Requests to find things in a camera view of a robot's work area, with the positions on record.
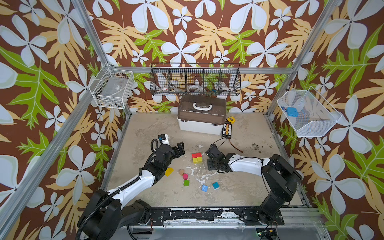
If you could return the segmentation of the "red rectangular block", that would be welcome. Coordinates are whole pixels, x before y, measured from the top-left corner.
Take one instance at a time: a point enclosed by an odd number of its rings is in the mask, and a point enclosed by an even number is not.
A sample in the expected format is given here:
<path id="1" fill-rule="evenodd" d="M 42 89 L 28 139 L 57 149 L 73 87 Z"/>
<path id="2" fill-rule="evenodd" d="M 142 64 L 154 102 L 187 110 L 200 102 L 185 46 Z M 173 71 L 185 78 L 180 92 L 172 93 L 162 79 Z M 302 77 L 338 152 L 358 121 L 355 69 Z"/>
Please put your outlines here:
<path id="1" fill-rule="evenodd" d="M 195 159 L 195 158 L 201 158 L 202 157 L 202 154 L 201 153 L 193 153 L 192 154 L 192 158 Z"/>

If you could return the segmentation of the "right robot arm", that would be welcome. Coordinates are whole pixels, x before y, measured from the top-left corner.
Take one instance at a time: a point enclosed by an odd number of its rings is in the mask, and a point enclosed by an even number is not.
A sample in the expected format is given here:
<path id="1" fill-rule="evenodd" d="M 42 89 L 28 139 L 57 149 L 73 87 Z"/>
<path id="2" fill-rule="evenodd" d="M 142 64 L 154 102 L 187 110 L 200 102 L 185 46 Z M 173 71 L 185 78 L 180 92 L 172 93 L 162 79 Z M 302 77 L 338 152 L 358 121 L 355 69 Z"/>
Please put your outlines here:
<path id="1" fill-rule="evenodd" d="M 224 155 L 215 144 L 206 151 L 209 170 L 220 174 L 243 172 L 262 178 L 268 191 L 267 197 L 258 207 L 257 218 L 263 224 L 271 224 L 280 208 L 290 203 L 303 177 L 282 156 L 270 158 L 243 157 L 229 153 Z"/>

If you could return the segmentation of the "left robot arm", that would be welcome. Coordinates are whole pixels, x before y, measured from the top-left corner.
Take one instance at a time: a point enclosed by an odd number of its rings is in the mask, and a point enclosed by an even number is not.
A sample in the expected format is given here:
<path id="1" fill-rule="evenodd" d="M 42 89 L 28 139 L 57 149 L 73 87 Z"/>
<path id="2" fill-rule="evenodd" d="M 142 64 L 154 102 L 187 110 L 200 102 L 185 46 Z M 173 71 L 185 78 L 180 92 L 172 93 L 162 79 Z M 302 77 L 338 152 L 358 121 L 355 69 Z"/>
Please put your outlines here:
<path id="1" fill-rule="evenodd" d="M 96 191 L 78 222 L 75 239 L 109 240 L 122 224 L 123 208 L 137 195 L 160 181 L 172 163 L 185 154 L 184 143 L 169 144 L 168 135 L 152 139 L 152 153 L 139 174 L 109 191 Z"/>

